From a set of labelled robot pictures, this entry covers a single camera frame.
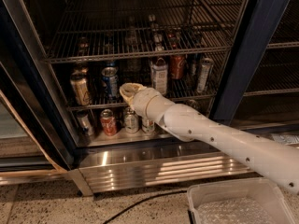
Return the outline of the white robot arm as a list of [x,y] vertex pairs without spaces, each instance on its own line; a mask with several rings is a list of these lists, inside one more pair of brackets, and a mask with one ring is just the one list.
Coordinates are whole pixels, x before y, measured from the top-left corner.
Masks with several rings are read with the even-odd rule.
[[299,194],[299,149],[215,122],[138,83],[120,87],[123,100],[142,118],[181,141],[205,142],[288,191]]

